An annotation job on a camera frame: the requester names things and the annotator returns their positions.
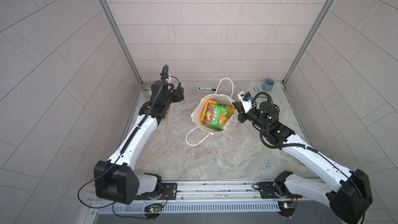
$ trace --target cable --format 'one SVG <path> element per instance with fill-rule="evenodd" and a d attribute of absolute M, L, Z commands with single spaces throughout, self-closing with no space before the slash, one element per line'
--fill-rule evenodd
<path fill-rule="evenodd" d="M 105 205 L 105 206 L 102 206 L 102 207 L 92 207 L 92 206 L 89 206 L 89 205 L 87 205 L 86 203 L 84 203 L 84 202 L 82 201 L 82 199 L 80 199 L 79 194 L 80 194 L 80 191 L 82 190 L 82 188 L 84 188 L 84 186 L 86 186 L 86 185 L 89 184 L 90 182 L 95 181 L 96 179 L 98 179 L 98 178 L 102 177 L 103 175 L 105 175 L 106 173 L 108 173 L 108 171 L 110 171 L 110 170 L 115 166 L 115 164 L 116 164 L 116 162 L 119 160 L 119 158 L 120 158 L 120 157 L 117 158 L 117 160 L 114 162 L 114 164 L 112 164 L 112 166 L 111 166 L 106 172 L 104 172 L 104 173 L 101 174 L 100 176 L 97 176 L 97 177 L 94 178 L 93 180 L 91 180 L 91 181 L 85 183 L 85 184 L 79 189 L 79 191 L 77 192 L 77 198 L 79 199 L 79 201 L 80 201 L 84 206 L 89 207 L 89 208 L 104 208 L 104 207 L 111 206 L 112 204 L 114 204 L 114 203 L 111 203 L 111 204 L 108 204 L 108 205 Z"/>

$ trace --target gray stone surface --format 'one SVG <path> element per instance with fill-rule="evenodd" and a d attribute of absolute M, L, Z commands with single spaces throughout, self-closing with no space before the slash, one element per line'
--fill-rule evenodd
<path fill-rule="evenodd" d="M 237 123 L 231 132 L 215 133 L 201 144 L 189 146 L 185 136 L 195 127 L 191 113 L 204 96 L 213 93 L 200 90 L 199 87 L 216 88 L 217 84 L 182 82 L 185 100 L 170 106 L 167 120 L 162 120 L 142 149 L 135 171 L 160 174 L 163 180 L 274 178 L 284 170 L 302 177 L 316 177 L 315 173 L 291 155 L 265 147 L 260 141 L 259 132 L 248 121 Z M 262 91 L 261 85 L 262 82 L 235 82 L 232 98 L 237 101 L 240 91 L 249 91 L 254 96 L 253 88 L 258 87 Z M 231 95 L 231 83 L 223 81 L 219 93 Z M 275 82 L 270 95 L 281 109 L 279 121 L 304 137 L 282 83 Z M 133 122 L 139 108 L 147 100 L 149 98 L 141 95 Z M 190 133 L 188 141 L 196 144 L 206 134 L 196 129 Z"/>

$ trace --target vent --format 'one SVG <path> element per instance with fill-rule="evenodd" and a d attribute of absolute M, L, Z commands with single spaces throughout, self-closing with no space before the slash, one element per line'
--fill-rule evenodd
<path fill-rule="evenodd" d="M 118 214 L 140 214 L 149 203 L 115 204 Z M 280 212 L 277 201 L 253 202 L 169 202 L 162 213 L 201 213 L 201 212 Z M 112 213 L 112 206 L 101 208 L 98 214 Z"/>

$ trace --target gray wall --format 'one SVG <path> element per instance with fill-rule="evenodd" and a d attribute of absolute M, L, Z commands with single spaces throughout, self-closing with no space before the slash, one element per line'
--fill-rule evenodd
<path fill-rule="evenodd" d="M 0 32 L 0 222 L 72 223 L 138 82 L 97 0 L 0 0 Z"/>
<path fill-rule="evenodd" d="M 325 0 L 107 0 L 145 81 L 285 77 Z"/>
<path fill-rule="evenodd" d="M 398 0 L 336 0 L 287 83 L 316 147 L 369 175 L 369 224 L 398 223 L 397 40 Z"/>

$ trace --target black cable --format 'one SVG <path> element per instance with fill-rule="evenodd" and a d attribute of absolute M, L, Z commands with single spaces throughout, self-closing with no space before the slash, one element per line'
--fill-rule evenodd
<path fill-rule="evenodd" d="M 117 158 L 117 160 L 112 164 L 112 166 L 111 166 L 106 172 L 104 172 L 104 173 L 101 174 L 100 176 L 97 176 L 97 177 L 94 178 L 93 180 L 91 180 L 91 181 L 85 183 L 85 184 L 79 189 L 79 191 L 77 192 L 77 198 L 79 199 L 79 201 L 80 201 L 84 206 L 89 207 L 89 208 L 104 208 L 104 207 L 111 206 L 112 204 L 114 204 L 114 203 L 111 203 L 111 204 L 108 204 L 108 205 L 105 205 L 105 206 L 102 206 L 102 207 L 92 207 L 92 206 L 89 206 L 89 205 L 87 205 L 86 203 L 84 203 L 84 202 L 82 201 L 82 199 L 80 199 L 79 194 L 80 194 L 80 191 L 82 190 L 82 188 L 84 188 L 84 186 L 86 186 L 86 185 L 89 184 L 90 182 L 95 181 L 96 179 L 98 179 L 98 178 L 102 177 L 103 175 L 105 175 L 106 173 L 108 173 L 108 171 L 110 171 L 110 170 L 114 167 L 114 165 L 115 165 L 116 162 L 119 160 L 119 158 L 120 158 L 120 157 Z"/>
<path fill-rule="evenodd" d="M 112 203 L 112 211 L 113 211 L 113 213 L 115 214 L 115 216 L 117 216 L 117 217 L 121 217 L 121 218 L 147 219 L 147 218 L 143 218 L 143 217 L 134 217 L 134 216 L 121 216 L 121 215 L 118 215 L 118 214 L 115 212 L 115 209 L 113 208 L 113 207 L 114 207 L 114 205 L 115 205 L 115 203 L 116 203 L 116 202 Z"/>

